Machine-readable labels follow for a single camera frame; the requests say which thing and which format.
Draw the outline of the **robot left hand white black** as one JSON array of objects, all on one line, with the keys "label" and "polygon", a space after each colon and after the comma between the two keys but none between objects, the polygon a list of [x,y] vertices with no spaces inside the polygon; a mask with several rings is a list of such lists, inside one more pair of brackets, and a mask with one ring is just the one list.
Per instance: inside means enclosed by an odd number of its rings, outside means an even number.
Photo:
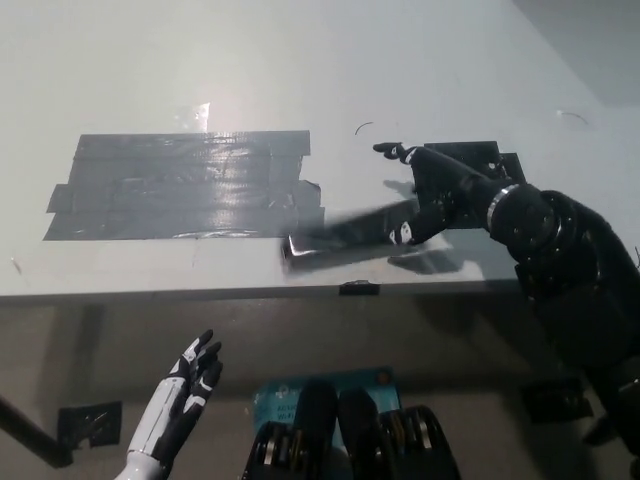
[{"label": "robot left hand white black", "polygon": [[158,383],[141,417],[128,450],[170,467],[195,428],[216,388],[223,364],[222,344],[205,331],[178,357]]}]

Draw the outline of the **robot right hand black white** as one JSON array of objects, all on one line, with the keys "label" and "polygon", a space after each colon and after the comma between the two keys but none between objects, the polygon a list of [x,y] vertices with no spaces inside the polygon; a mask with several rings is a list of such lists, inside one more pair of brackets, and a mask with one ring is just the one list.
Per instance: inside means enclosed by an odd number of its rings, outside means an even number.
[{"label": "robot right hand black white", "polygon": [[406,148],[384,142],[373,149],[389,160],[411,168],[419,210],[388,232],[394,245],[418,245],[446,230],[460,213],[471,213],[482,228],[490,228],[490,215],[504,196],[517,188],[509,179],[491,179],[464,163],[424,146]]}]

